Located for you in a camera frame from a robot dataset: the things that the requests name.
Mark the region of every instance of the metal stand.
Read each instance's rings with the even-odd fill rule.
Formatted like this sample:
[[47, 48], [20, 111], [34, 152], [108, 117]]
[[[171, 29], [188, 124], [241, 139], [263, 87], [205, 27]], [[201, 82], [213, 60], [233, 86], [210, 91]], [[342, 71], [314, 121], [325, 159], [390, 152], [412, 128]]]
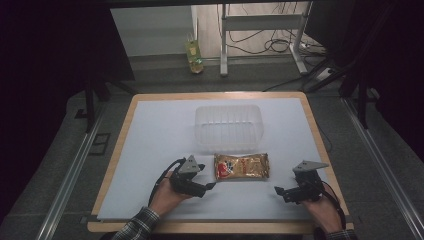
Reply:
[[226, 5], [222, 4], [221, 15], [221, 76], [228, 75], [227, 32], [249, 30], [297, 29], [297, 36], [290, 50], [301, 75], [307, 74], [305, 64], [299, 54], [300, 40], [305, 30], [309, 10], [309, 2], [302, 14], [291, 15], [256, 15], [256, 16], [226, 16]]

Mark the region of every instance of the food package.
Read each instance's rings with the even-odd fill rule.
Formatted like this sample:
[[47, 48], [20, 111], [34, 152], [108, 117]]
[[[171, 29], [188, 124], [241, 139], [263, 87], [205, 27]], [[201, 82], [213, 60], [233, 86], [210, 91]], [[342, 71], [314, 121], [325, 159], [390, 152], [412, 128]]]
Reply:
[[269, 178], [267, 153], [242, 157], [215, 154], [215, 177], [217, 180], [231, 178]]

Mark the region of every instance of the human hand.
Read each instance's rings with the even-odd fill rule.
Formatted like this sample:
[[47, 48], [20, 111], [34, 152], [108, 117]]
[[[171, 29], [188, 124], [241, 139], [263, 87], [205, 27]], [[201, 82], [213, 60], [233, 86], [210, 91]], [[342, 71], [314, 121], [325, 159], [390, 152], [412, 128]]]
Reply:
[[166, 174], [159, 187], [153, 196], [152, 203], [149, 208], [156, 212], [159, 217], [167, 214], [176, 208], [182, 201], [191, 198], [192, 196], [177, 193], [172, 189], [171, 183], [169, 182], [168, 177], [172, 175], [172, 172]]
[[[324, 189], [331, 196], [337, 199], [328, 185], [324, 184]], [[320, 226], [326, 234], [343, 230], [340, 216], [334, 205], [326, 196], [322, 195], [316, 202], [307, 200], [302, 201], [301, 203], [312, 215], [315, 223], [318, 224], [318, 226]]]

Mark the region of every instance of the plaid sleeve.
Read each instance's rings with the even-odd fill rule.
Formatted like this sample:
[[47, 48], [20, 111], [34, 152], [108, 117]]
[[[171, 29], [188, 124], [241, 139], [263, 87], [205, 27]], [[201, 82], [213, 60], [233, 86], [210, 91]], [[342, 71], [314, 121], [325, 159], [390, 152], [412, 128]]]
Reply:
[[148, 207], [143, 207], [122, 229], [113, 240], [144, 240], [156, 227], [159, 216]]
[[358, 240], [352, 229], [327, 234], [327, 240]]

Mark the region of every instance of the metal rail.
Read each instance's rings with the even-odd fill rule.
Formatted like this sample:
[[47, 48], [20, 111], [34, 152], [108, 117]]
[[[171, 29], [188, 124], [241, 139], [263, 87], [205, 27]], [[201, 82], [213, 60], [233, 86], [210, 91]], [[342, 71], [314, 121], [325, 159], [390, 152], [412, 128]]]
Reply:
[[62, 217], [63, 211], [65, 210], [66, 204], [68, 203], [69, 197], [71, 196], [72, 190], [74, 189], [75, 183], [84, 165], [86, 156], [90, 150], [91, 144], [93, 143], [94, 137], [96, 136], [99, 125], [103, 119], [103, 114], [106, 109], [106, 103], [99, 103], [97, 109], [97, 118], [92, 131], [86, 133], [85, 137], [72, 161], [68, 172], [63, 179], [62, 185], [57, 192], [55, 199], [41, 225], [40, 231], [37, 234], [37, 240], [50, 240], [52, 239], [57, 225], [59, 224], [60, 218]]
[[356, 117], [356, 109], [351, 101], [342, 98], [342, 103], [345, 105], [356, 130], [358, 131], [361, 139], [364, 141], [374, 164], [392, 194], [393, 199], [398, 205], [406, 223], [414, 234], [415, 239], [424, 239], [424, 225], [417, 209], [414, 207], [405, 191], [403, 191], [402, 186], [396, 179], [396, 176], [393, 174], [390, 166], [387, 164], [384, 155], [375, 143], [371, 133], [362, 127], [362, 124]]

